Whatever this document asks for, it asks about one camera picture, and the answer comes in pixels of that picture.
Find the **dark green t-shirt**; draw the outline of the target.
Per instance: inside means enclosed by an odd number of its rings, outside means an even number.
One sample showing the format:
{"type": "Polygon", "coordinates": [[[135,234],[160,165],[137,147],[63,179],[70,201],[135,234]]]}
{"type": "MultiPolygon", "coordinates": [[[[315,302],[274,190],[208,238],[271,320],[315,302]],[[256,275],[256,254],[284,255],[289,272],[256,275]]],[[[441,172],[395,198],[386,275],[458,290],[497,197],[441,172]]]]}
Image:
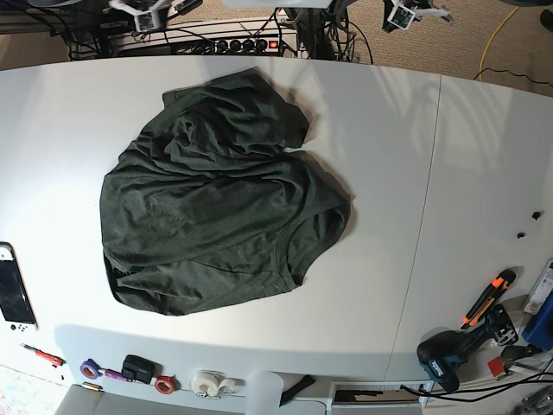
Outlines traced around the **dark green t-shirt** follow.
{"type": "Polygon", "coordinates": [[[256,69],[162,100],[103,180],[113,297],[185,316],[300,287],[351,215],[350,195],[302,150],[302,109],[256,69]]]}

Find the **black power strip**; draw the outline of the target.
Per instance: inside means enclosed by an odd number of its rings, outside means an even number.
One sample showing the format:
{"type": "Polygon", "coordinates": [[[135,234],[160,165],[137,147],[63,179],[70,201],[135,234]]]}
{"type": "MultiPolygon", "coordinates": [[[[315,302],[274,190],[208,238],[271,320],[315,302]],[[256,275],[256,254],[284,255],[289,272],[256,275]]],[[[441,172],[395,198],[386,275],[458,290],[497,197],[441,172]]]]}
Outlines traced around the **black power strip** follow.
{"type": "Polygon", "coordinates": [[[280,56],[278,40],[260,39],[218,39],[201,40],[186,45],[182,53],[194,55],[268,55],[280,56]]]}

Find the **translucent plastic cup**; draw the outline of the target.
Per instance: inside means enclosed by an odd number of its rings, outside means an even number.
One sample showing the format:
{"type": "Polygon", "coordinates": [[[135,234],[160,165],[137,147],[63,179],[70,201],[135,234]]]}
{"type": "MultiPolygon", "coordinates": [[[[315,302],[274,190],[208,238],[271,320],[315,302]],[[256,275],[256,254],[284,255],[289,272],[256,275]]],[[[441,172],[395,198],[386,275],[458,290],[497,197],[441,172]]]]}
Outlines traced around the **translucent plastic cup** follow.
{"type": "Polygon", "coordinates": [[[275,415],[280,407],[283,379],[274,372],[251,373],[245,382],[245,414],[275,415]]]}

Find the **white tape roll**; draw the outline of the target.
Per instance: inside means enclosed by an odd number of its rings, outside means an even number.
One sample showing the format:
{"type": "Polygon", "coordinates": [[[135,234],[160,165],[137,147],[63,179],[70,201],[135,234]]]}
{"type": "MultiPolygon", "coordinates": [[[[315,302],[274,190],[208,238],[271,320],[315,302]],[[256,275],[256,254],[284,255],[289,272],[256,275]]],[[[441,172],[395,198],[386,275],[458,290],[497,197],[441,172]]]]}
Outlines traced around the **white tape roll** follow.
{"type": "Polygon", "coordinates": [[[196,394],[215,397],[219,394],[224,375],[214,371],[197,371],[190,381],[191,390],[196,394]]]}

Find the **red tape roll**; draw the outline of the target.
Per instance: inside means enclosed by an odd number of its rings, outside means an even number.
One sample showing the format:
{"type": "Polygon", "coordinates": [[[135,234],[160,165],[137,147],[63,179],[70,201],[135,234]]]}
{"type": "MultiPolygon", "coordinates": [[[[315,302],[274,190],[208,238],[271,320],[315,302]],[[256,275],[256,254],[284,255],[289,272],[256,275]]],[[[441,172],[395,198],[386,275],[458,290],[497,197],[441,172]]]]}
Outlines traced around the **red tape roll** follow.
{"type": "Polygon", "coordinates": [[[169,395],[177,389],[175,376],[158,376],[154,382],[155,389],[161,393],[169,395]]]}

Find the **teal black power drill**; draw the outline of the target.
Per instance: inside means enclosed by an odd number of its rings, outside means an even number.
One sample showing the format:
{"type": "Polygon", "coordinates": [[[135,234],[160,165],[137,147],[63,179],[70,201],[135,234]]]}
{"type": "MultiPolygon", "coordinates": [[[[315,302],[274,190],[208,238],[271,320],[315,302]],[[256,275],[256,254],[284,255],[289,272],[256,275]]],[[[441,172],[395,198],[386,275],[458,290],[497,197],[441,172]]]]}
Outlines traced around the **teal black power drill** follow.
{"type": "Polygon", "coordinates": [[[455,393],[460,387],[457,369],[488,341],[495,341],[501,347],[518,342],[518,333],[503,304],[496,305],[486,314],[483,323],[470,331],[447,330],[421,342],[416,355],[431,380],[446,393],[455,393]]]}

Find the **purple marker pen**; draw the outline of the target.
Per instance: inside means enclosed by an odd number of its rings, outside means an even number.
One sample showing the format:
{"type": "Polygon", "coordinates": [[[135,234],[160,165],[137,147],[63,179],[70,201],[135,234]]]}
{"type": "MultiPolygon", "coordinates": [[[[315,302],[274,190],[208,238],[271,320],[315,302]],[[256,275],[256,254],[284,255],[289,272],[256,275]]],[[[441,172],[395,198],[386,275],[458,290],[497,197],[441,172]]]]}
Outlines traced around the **purple marker pen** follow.
{"type": "Polygon", "coordinates": [[[117,371],[114,371],[111,369],[104,369],[104,368],[100,369],[99,371],[107,378],[114,379],[114,380],[121,380],[123,382],[131,382],[130,379],[125,378],[121,373],[117,371]]]}

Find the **orange black utility knife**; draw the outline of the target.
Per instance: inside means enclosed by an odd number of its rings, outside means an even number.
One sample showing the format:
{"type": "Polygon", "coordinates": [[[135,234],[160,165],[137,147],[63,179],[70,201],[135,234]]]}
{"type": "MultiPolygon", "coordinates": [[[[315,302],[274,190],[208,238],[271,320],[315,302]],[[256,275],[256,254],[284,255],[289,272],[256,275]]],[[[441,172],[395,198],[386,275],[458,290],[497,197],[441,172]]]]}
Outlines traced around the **orange black utility knife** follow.
{"type": "Polygon", "coordinates": [[[503,270],[480,294],[468,313],[464,315],[460,330],[472,328],[486,312],[503,296],[517,277],[513,269],[503,270]]]}

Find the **purple tape roll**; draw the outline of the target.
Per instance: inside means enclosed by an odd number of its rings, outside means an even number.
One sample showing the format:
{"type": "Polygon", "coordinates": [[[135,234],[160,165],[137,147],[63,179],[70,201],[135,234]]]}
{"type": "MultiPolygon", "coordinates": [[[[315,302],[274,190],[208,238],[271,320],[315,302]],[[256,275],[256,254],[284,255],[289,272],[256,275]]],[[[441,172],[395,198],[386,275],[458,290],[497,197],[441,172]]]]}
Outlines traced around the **purple tape roll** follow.
{"type": "Polygon", "coordinates": [[[79,369],[81,373],[90,380],[96,380],[101,376],[101,367],[92,359],[83,361],[79,369]]]}

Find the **brass bullet-shaped piece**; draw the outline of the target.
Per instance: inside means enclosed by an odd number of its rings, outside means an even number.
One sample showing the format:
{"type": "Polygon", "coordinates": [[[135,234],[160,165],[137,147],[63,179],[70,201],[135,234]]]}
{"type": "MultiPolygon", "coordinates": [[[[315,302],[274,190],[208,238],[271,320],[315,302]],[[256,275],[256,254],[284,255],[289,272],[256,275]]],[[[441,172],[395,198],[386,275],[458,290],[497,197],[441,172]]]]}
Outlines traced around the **brass bullet-shaped piece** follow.
{"type": "Polygon", "coordinates": [[[84,387],[85,389],[92,390],[92,391],[95,391],[95,392],[102,392],[103,391],[102,386],[96,385],[96,384],[93,384],[93,383],[90,383],[90,382],[83,382],[81,386],[84,387]]]}

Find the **red screwdriver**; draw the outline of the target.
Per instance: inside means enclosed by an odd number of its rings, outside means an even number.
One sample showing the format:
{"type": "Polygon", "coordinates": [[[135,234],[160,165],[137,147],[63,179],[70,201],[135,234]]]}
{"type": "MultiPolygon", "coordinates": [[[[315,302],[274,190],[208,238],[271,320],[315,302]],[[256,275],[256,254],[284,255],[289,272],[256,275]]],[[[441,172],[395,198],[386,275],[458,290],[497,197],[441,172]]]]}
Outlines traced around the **red screwdriver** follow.
{"type": "Polygon", "coordinates": [[[29,346],[27,344],[22,343],[21,346],[29,351],[31,351],[34,355],[38,356],[39,358],[47,361],[50,365],[53,367],[62,367],[65,364],[65,361],[53,354],[49,354],[46,352],[43,352],[42,350],[38,348],[34,348],[32,346],[29,346]]]}

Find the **white handheld game console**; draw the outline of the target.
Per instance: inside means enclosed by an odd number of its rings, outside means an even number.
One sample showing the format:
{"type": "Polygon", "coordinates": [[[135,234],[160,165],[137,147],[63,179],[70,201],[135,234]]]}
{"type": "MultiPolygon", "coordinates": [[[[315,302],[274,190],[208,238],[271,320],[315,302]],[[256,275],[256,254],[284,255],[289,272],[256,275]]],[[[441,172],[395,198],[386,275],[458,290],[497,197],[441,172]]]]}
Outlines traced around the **white handheld game console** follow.
{"type": "Polygon", "coordinates": [[[12,331],[38,329],[15,251],[7,242],[1,243],[1,312],[12,331]]]}

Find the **blue box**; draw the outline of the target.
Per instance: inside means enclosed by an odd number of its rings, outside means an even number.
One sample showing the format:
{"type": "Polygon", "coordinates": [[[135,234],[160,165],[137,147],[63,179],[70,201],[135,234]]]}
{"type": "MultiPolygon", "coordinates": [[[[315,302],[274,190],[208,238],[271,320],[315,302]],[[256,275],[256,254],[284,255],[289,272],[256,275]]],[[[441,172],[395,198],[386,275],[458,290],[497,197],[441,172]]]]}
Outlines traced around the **blue box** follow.
{"type": "Polygon", "coordinates": [[[522,336],[529,344],[542,350],[552,349],[552,294],[550,294],[538,313],[530,319],[522,336]]]}

